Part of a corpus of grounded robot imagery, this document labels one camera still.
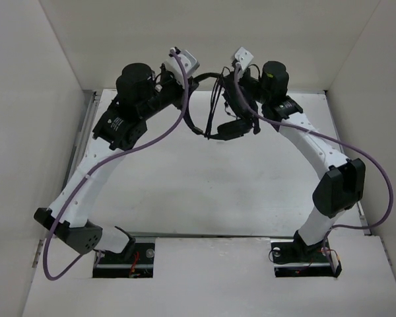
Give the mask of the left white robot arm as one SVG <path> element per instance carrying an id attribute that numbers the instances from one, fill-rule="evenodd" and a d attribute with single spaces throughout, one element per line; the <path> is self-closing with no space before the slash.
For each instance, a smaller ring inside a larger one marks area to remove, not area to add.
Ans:
<path id="1" fill-rule="evenodd" d="M 84 157 L 59 196 L 49 207 L 41 207 L 34 219 L 79 255 L 109 251 L 120 262 L 134 256 L 133 237 L 114 227 L 105 229 L 90 221 L 98 194 L 118 166 L 129 155 L 142 151 L 169 136 L 186 113 L 192 92 L 190 62 L 164 62 L 160 80 L 144 63 L 125 66 L 117 78 L 117 94 L 102 112 L 90 134 Z M 180 110 L 176 121 L 161 135 L 137 145 L 147 132 L 147 121 L 168 106 Z"/>

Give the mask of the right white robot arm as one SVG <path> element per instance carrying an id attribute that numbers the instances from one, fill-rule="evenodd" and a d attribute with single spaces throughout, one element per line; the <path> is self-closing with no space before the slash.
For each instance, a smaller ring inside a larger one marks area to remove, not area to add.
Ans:
<path id="1" fill-rule="evenodd" d="M 271 124 L 309 162 L 319 182 L 312 193 L 313 209 L 294 233 L 292 251 L 308 260 L 321 248 L 329 229 L 362 198 L 366 166 L 334 148 L 334 139 L 311 124 L 304 109 L 288 93 L 286 67 L 277 61 L 264 64 L 257 79 L 239 62 L 225 79 L 231 105 L 254 123 Z"/>

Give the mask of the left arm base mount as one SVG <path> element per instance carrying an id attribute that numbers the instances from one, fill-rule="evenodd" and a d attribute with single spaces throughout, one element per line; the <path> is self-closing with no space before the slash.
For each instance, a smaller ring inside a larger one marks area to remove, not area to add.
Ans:
<path id="1" fill-rule="evenodd" d="M 154 237 L 138 237 L 133 252 L 126 260 L 121 254 L 103 253 L 92 269 L 95 279 L 143 279 L 152 278 L 155 257 Z"/>

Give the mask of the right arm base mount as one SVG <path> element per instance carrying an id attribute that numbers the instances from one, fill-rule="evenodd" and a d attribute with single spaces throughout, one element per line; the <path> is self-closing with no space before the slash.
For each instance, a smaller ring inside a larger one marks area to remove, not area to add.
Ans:
<path id="1" fill-rule="evenodd" d="M 318 244 L 308 252 L 299 250 L 293 240 L 272 240 L 270 247 L 275 277 L 338 278 L 342 273 L 339 255 L 328 244 Z"/>

